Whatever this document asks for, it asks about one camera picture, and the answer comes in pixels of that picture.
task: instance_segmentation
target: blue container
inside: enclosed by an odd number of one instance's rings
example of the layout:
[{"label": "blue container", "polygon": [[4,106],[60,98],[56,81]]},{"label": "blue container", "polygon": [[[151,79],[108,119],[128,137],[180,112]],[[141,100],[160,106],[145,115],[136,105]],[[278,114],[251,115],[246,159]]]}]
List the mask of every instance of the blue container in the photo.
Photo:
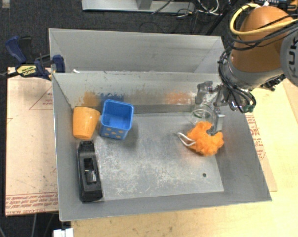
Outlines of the blue container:
[{"label": "blue container", "polygon": [[124,140],[132,127],[133,110],[132,104],[107,99],[101,116],[100,136]]}]

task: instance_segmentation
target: black stapler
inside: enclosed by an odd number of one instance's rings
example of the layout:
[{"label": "black stapler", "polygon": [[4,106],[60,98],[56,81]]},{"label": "black stapler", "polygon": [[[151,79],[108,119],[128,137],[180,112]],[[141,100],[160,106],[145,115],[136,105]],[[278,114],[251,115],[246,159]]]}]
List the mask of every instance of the black stapler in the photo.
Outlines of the black stapler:
[{"label": "black stapler", "polygon": [[78,164],[80,200],[82,202],[93,202],[102,199],[103,193],[92,140],[80,142]]}]

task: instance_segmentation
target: blue clamp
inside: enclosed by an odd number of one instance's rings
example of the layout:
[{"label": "blue clamp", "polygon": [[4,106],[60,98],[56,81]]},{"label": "blue clamp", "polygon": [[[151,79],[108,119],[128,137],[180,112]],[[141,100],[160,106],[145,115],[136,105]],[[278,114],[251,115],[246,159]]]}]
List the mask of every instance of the blue clamp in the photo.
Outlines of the blue clamp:
[{"label": "blue clamp", "polygon": [[9,54],[18,60],[18,65],[15,67],[16,75],[21,75],[22,77],[39,77],[51,80],[51,73],[46,69],[46,66],[51,64],[55,64],[56,72],[65,72],[65,64],[61,55],[54,55],[52,60],[47,62],[43,62],[42,57],[39,57],[34,60],[33,64],[26,64],[27,57],[24,55],[19,46],[19,40],[19,36],[13,36],[5,43]]}]

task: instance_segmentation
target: orange cup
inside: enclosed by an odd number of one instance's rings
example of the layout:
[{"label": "orange cup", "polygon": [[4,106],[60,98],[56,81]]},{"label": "orange cup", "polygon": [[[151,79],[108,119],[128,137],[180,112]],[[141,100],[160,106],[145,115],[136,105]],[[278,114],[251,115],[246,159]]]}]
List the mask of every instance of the orange cup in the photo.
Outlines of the orange cup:
[{"label": "orange cup", "polygon": [[73,110],[73,136],[78,139],[91,139],[96,129],[100,112],[84,106]]}]

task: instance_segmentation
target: orange sponge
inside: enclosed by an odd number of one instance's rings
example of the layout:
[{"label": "orange sponge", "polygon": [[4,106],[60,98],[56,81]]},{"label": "orange sponge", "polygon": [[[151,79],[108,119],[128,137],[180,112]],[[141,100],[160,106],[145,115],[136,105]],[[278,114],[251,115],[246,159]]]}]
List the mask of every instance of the orange sponge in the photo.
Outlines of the orange sponge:
[{"label": "orange sponge", "polygon": [[212,124],[209,122],[199,122],[187,133],[187,137],[195,141],[195,144],[189,147],[205,156],[216,154],[224,144],[222,132],[218,132],[214,136],[209,136],[206,133],[211,126]]}]

